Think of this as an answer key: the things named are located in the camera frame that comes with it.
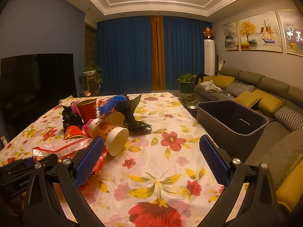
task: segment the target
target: floral tablecloth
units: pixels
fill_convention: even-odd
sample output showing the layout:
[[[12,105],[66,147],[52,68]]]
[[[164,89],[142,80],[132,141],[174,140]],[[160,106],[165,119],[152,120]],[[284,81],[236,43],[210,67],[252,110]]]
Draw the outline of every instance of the floral tablecloth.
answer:
[[[0,151],[1,166],[31,157],[38,144],[63,139],[62,110],[54,107],[14,138]],[[152,133],[129,137],[120,154],[108,156],[101,173],[80,186],[81,193],[107,227],[197,226],[224,189],[199,150],[207,132],[170,93],[143,94],[134,115],[151,124]],[[246,188],[228,219],[236,216]],[[76,221],[59,185],[56,191],[66,216]]]

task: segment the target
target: blue curtain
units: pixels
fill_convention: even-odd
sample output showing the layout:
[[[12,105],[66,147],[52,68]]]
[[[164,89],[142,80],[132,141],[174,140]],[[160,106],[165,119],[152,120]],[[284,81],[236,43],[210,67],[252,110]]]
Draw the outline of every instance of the blue curtain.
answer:
[[[98,22],[96,60],[103,73],[102,94],[150,93],[150,17],[136,16]]]
[[[203,30],[210,22],[164,16],[165,86],[178,89],[180,75],[204,73]]]

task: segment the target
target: white air conditioner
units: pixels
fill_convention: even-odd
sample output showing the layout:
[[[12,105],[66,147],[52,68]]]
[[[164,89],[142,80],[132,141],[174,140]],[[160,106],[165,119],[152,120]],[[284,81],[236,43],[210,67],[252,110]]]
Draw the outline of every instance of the white air conditioner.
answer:
[[[214,76],[215,67],[216,67],[215,41],[206,39],[204,40],[204,74],[207,74],[209,76]]]

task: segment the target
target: gray wall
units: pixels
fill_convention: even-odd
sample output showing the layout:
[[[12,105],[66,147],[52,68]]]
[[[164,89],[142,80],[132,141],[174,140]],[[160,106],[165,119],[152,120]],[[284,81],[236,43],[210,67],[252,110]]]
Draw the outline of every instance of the gray wall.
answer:
[[[303,57],[286,53],[283,28],[279,17],[278,22],[283,45],[282,54],[259,51],[225,52],[223,25],[253,15],[271,11],[278,12],[278,10],[283,9],[296,9],[296,6],[292,0],[269,0],[254,7],[244,8],[242,11],[223,20],[215,21],[213,27],[216,31],[216,54],[219,55],[219,61],[223,62],[223,60],[226,60],[225,66],[264,74],[266,77],[274,78],[303,89]]]
[[[79,91],[78,79],[84,70],[84,18],[82,11],[65,0],[10,0],[0,14],[0,59],[73,54]]]

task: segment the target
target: blue mesh gripper pad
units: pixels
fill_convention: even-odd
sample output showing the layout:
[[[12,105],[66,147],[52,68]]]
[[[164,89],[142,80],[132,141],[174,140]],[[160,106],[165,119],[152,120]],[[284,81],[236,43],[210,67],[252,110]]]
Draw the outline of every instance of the blue mesh gripper pad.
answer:
[[[96,165],[102,151],[104,150],[104,142],[101,137],[97,138],[89,151],[85,154],[78,166],[75,168],[74,184],[79,187],[85,184],[94,166]]]
[[[229,184],[228,167],[221,159],[210,141],[203,135],[200,138],[200,151],[205,158],[208,166],[214,174],[217,182],[226,187]]]

